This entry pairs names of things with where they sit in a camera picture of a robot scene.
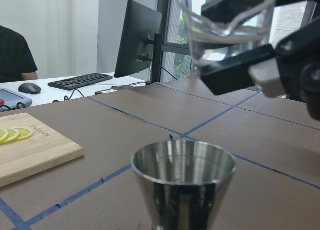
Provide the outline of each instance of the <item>computer monitor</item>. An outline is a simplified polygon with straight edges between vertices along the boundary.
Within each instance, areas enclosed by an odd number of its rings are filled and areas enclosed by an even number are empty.
[[[128,0],[114,77],[128,76],[151,67],[151,82],[160,80],[162,14]]]

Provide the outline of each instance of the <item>electronic device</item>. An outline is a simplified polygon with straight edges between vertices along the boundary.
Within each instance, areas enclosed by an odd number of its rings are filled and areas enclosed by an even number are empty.
[[[127,1],[114,77],[128,76],[151,65],[151,83],[161,75],[162,14],[133,0]]]
[[[306,0],[276,0],[275,6],[301,1]],[[236,7],[226,15],[225,9],[234,2]],[[225,16],[232,18],[241,13],[245,4],[244,0],[215,0],[203,5],[201,14],[222,21]],[[253,85],[268,97],[288,94],[292,99],[304,101],[310,116],[320,120],[319,29],[320,17],[314,17],[308,25],[282,39],[275,49],[267,44],[200,67],[200,78],[216,95]]]
[[[25,106],[30,106],[32,104],[32,99],[26,96],[14,92],[7,88],[0,88],[0,99],[4,100],[4,105],[10,107],[11,109],[16,109],[19,106],[19,103],[24,104]],[[8,108],[0,107],[0,111],[8,110]]]
[[[18,87],[18,91],[29,94],[38,94],[41,91],[41,87],[32,82],[25,82]]]
[[[63,89],[63,90],[73,90],[82,86],[92,85],[101,81],[106,81],[111,79],[112,76],[102,74],[102,73],[90,73],[81,76],[75,76],[59,81],[52,81],[48,83],[48,86]]]

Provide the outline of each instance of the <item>white curtain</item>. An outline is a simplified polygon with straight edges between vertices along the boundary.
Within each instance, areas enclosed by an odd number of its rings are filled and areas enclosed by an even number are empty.
[[[0,0],[0,25],[22,34],[39,78],[96,72],[99,0]]]

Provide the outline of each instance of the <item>person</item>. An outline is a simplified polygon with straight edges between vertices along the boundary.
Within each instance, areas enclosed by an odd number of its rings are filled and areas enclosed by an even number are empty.
[[[25,38],[0,25],[0,82],[35,80],[37,70]]]

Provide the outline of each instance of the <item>tree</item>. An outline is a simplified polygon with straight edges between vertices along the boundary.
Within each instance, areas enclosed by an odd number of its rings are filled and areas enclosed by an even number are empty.
[[[180,15],[177,43],[186,44],[188,42],[185,21]],[[191,73],[191,56],[175,54],[173,65],[173,76],[177,79],[185,78]]]

